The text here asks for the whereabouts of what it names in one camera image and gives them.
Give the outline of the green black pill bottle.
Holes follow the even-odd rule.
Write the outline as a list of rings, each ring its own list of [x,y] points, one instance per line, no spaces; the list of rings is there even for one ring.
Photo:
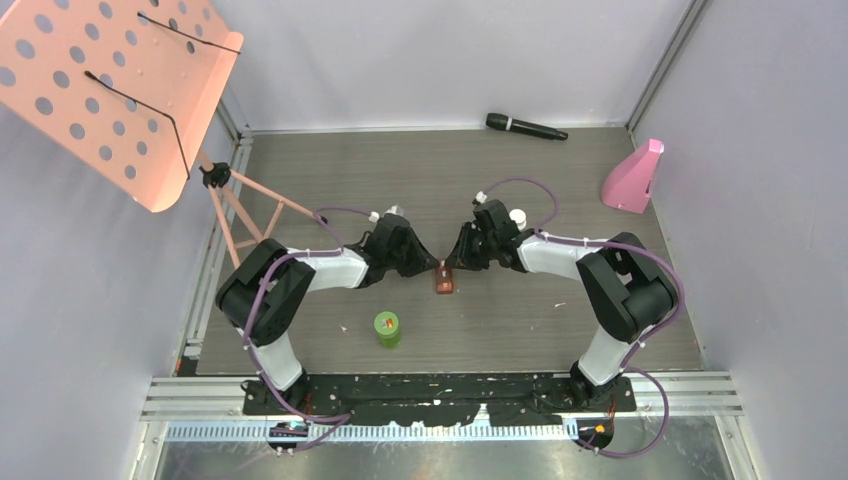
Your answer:
[[[401,329],[399,317],[391,311],[378,313],[374,318],[374,329],[380,344],[388,349],[399,346]]]

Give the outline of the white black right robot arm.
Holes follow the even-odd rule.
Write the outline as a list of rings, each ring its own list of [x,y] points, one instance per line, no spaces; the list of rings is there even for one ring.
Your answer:
[[[521,226],[499,200],[477,203],[473,215],[461,227],[447,266],[481,271],[497,262],[584,287],[599,327],[566,385],[577,406],[598,409],[635,352],[681,313],[685,296],[679,276],[629,232],[601,240],[556,236]]]

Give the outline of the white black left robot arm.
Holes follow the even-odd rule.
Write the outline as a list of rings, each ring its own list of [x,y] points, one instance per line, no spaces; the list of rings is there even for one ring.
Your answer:
[[[308,387],[289,329],[306,295],[363,289],[390,271],[410,278],[439,264],[404,216],[387,213],[357,242],[335,250],[300,250],[274,239],[261,241],[218,289],[215,305],[270,381],[270,403],[293,414],[305,405]]]

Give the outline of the white capped pill bottle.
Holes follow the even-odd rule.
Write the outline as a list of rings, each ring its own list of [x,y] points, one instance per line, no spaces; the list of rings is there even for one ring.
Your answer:
[[[509,218],[516,224],[519,231],[527,228],[527,214],[522,209],[512,209],[509,212]]]

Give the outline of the brown translucent pill container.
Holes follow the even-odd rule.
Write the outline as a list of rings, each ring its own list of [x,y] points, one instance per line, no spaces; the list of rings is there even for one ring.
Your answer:
[[[452,294],[455,290],[453,270],[441,260],[434,270],[435,292],[439,295]]]

